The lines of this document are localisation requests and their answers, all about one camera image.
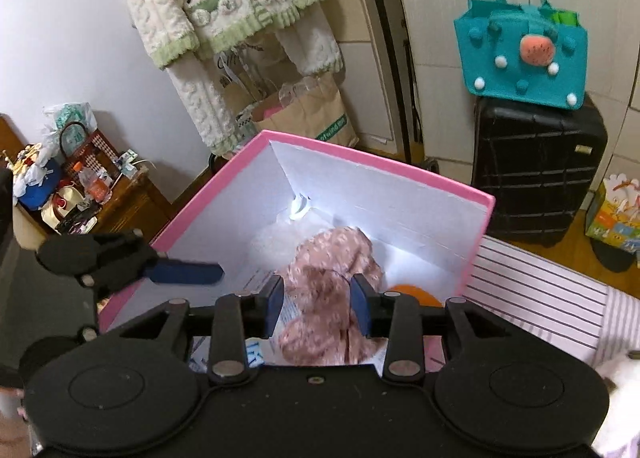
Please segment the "orange makeup sponge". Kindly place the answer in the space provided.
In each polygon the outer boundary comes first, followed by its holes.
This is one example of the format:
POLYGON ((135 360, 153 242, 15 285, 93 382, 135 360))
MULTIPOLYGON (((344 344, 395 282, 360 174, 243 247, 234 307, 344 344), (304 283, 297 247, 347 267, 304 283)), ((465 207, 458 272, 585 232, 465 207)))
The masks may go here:
POLYGON ((402 293, 403 295, 412 296, 418 300, 421 307, 441 308, 442 302, 438 301, 431 293, 424 289, 409 284, 400 284, 388 289, 389 293, 402 293))

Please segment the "blue wet wipes pack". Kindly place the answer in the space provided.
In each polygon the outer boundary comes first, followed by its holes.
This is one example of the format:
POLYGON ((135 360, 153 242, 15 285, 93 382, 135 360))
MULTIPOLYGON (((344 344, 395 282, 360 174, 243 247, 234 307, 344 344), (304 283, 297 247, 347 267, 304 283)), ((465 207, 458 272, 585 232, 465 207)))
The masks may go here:
POLYGON ((232 293, 210 307, 190 311, 186 332, 192 337, 188 364, 216 382, 242 381, 250 375, 247 339, 268 340, 284 303, 284 282, 271 274, 257 293, 232 293))

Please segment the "white mesh bath sponge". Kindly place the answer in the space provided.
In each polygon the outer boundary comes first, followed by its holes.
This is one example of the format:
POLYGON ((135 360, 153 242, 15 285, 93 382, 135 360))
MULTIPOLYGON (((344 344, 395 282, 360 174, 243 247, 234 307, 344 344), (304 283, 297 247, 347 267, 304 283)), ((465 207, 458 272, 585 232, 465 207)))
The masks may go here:
POLYGON ((248 259, 263 270, 276 271, 289 265, 305 235, 292 223, 266 226, 248 243, 248 259))

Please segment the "pink floral cloth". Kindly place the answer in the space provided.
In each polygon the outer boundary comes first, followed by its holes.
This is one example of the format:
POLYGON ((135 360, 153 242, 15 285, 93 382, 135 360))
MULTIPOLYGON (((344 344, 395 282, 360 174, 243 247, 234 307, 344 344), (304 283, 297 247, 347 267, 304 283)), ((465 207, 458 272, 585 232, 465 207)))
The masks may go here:
POLYGON ((350 280, 367 279, 378 291, 383 271, 370 239, 356 227, 337 227, 303 241, 280 272, 285 294, 299 314, 283 326, 278 345, 296 366, 357 365, 378 352, 378 341, 360 334, 350 306, 350 280))

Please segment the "white panda plush toy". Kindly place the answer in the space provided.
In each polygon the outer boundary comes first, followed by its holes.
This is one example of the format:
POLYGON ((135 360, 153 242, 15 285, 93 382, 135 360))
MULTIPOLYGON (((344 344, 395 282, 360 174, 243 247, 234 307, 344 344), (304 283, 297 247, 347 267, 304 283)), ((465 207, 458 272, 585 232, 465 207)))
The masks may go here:
POLYGON ((639 351, 627 350, 597 368, 610 394, 608 413, 592 443, 600 457, 639 456, 639 364, 639 351))

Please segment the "wooden side table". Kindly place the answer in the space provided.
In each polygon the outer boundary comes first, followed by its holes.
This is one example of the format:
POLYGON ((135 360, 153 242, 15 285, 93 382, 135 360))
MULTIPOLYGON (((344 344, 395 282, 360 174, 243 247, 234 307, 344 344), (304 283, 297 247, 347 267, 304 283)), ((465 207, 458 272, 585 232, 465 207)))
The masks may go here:
MULTIPOLYGON (((14 159, 25 146, 21 133, 14 130, 9 116, 1 113, 1 168, 6 166, 4 157, 14 159)), ((146 241, 152 241, 157 234, 174 217, 174 207, 157 189, 149 177, 149 168, 142 166, 134 180, 124 178, 114 189, 111 200, 99 211, 95 230, 100 233, 111 233, 140 229, 146 241)), ((54 234, 45 225, 39 213, 25 209, 18 204, 14 208, 16 227, 24 226, 26 234, 46 237, 54 234)))

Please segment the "pink storage box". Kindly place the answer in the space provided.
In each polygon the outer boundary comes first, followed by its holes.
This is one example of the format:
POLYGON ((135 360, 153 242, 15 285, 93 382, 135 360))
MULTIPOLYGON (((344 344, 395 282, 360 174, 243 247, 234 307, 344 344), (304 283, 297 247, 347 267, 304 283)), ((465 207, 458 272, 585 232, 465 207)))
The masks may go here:
POLYGON ((248 259, 248 243, 285 222, 303 241, 356 227, 372 243, 384 288, 409 284, 446 300, 462 293, 494 204, 492 196, 430 171, 306 137, 260 133, 154 239, 154 248, 173 258, 220 264, 222 281, 138 282, 107 302, 99 323, 110 329, 174 298, 200 307, 258 290, 275 271, 248 259), (309 197, 311 208, 291 221, 297 194, 309 197))

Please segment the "striped pink bed sheet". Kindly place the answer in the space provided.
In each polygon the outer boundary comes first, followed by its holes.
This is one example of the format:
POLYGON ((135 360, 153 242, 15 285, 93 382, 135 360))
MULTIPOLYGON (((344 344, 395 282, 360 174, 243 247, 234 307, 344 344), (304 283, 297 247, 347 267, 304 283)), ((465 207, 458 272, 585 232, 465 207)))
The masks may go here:
POLYGON ((462 296, 584 362, 639 348, 639 300, 484 237, 462 296))

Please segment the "black suitcase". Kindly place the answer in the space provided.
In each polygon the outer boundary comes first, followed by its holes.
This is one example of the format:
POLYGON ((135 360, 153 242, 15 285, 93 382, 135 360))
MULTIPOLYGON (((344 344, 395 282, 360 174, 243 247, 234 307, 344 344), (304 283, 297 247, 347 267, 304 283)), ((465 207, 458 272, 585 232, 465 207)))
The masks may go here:
POLYGON ((578 110, 478 98, 472 185, 495 197, 487 234, 562 241, 600 166, 608 131, 590 98, 578 110))

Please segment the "brown paper bag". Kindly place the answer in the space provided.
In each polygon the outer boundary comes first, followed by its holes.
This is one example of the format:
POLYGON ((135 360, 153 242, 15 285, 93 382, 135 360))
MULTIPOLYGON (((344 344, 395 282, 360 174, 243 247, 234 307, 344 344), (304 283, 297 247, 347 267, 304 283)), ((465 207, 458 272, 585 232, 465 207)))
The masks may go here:
POLYGON ((283 85, 257 104, 252 118, 258 131, 290 133, 347 147, 359 143, 331 73, 283 85))

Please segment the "colourful gift bag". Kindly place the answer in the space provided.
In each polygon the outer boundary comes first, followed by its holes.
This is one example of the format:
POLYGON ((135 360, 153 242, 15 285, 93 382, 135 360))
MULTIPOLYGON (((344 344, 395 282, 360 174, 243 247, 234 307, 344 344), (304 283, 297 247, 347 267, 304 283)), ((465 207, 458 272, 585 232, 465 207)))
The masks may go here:
POLYGON ((639 252, 639 180, 624 173, 605 177, 586 213, 586 235, 614 248, 639 252))

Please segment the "cream fleece pajamas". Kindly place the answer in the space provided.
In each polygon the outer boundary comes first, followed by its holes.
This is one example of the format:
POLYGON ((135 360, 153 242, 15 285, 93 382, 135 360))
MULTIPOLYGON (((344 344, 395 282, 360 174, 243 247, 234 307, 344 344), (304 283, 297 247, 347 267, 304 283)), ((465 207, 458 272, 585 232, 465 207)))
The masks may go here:
POLYGON ((167 72, 209 151, 229 156, 242 141, 210 63, 261 33, 272 33, 303 76, 337 73, 340 48, 326 0, 127 0, 146 53, 167 72))

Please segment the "teal felt handbag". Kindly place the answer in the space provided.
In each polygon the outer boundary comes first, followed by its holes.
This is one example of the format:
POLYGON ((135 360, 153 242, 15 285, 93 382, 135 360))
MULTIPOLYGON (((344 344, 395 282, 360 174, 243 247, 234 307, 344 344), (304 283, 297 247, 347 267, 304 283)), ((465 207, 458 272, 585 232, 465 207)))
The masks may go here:
POLYGON ((468 0, 454 20, 462 77, 474 96, 577 110, 586 94, 588 32, 579 15, 506 0, 468 0))

